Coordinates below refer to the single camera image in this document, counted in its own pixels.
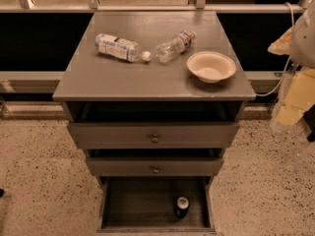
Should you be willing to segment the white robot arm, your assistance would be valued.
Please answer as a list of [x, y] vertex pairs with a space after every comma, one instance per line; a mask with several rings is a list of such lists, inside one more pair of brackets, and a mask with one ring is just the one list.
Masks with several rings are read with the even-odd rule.
[[292, 62], [301, 66], [299, 72], [283, 80], [279, 101], [272, 112], [272, 130], [284, 132], [315, 105], [315, 3], [268, 47], [268, 51], [288, 55]]

